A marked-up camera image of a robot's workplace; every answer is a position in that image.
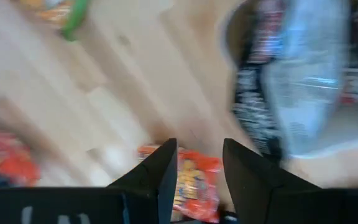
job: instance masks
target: snack bag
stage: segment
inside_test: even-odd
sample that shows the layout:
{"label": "snack bag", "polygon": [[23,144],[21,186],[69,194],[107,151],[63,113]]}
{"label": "snack bag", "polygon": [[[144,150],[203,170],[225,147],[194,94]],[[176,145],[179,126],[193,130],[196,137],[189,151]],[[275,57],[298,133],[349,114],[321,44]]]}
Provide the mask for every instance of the snack bag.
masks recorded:
{"label": "snack bag", "polygon": [[[139,160],[143,161],[158,146],[138,148]],[[173,217],[178,221],[182,214],[204,222],[217,223],[219,199],[216,193],[216,173],[222,169],[219,158],[204,156],[196,151],[178,149],[178,180],[173,201]]]}
{"label": "snack bag", "polygon": [[29,148],[11,133],[0,132],[0,176],[13,186],[33,186],[39,179]]}
{"label": "snack bag", "polygon": [[64,38],[73,40],[74,30],[80,26],[86,12],[88,0],[19,0]]}

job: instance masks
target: plastic bag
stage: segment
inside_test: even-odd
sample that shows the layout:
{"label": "plastic bag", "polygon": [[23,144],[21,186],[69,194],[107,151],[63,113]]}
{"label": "plastic bag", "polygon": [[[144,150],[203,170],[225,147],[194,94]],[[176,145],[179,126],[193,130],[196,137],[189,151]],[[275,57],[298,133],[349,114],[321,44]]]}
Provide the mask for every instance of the plastic bag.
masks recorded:
{"label": "plastic bag", "polygon": [[39,179],[29,148],[11,133],[0,132],[0,176],[11,186],[33,186]]}
{"label": "plastic bag", "polygon": [[315,152],[312,145],[340,100],[347,65],[346,12],[341,0],[291,1],[282,29],[283,53],[264,67],[266,98],[290,156]]}
{"label": "plastic bag", "polygon": [[282,133],[262,83],[263,67],[282,54],[282,21],[285,5],[282,0],[258,2],[255,34],[250,49],[237,73],[233,113],[256,148],[272,162],[282,158]]}
{"label": "plastic bag", "polygon": [[[138,148],[139,160],[143,161],[158,146]],[[196,151],[179,148],[178,180],[173,209],[204,222],[217,223],[219,198],[216,192],[216,173],[222,169],[219,158],[204,156]]]}

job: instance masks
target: colorful packaging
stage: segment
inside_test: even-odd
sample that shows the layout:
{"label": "colorful packaging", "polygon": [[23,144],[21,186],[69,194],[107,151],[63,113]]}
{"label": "colorful packaging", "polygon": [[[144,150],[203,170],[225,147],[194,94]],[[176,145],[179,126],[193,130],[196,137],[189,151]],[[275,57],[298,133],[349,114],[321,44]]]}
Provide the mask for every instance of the colorful packaging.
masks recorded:
{"label": "colorful packaging", "polygon": [[282,53],[280,29],[284,14],[282,0],[262,0],[258,4],[256,32],[237,73],[233,106],[239,121],[256,148],[270,161],[282,158],[282,134],[274,120],[264,87],[263,67]]}
{"label": "colorful packaging", "polygon": [[[142,146],[138,149],[143,161],[158,146]],[[219,199],[216,193],[216,173],[222,169],[219,158],[207,157],[196,151],[178,150],[178,180],[173,209],[204,222],[217,223]],[[175,221],[177,213],[173,212]]]}
{"label": "colorful packaging", "polygon": [[64,38],[73,40],[74,30],[80,26],[88,0],[19,0],[37,16],[58,29]]}
{"label": "colorful packaging", "polygon": [[11,133],[0,132],[0,176],[12,186],[33,186],[39,179],[29,148]]}

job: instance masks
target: chip bag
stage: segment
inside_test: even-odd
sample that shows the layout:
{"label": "chip bag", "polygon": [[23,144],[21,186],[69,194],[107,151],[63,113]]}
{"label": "chip bag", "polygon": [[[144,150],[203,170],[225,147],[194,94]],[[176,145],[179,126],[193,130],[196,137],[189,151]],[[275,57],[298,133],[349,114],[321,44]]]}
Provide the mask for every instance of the chip bag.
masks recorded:
{"label": "chip bag", "polygon": [[[158,146],[138,148],[139,160],[143,161],[157,148]],[[200,221],[219,222],[217,213],[219,199],[215,182],[216,173],[221,169],[222,162],[219,158],[179,148],[178,179],[173,209]]]}
{"label": "chip bag", "polygon": [[11,186],[33,186],[39,179],[29,148],[11,133],[0,132],[0,176]]}
{"label": "chip bag", "polygon": [[47,21],[66,38],[74,40],[73,32],[85,17],[88,0],[19,0],[35,15]]}

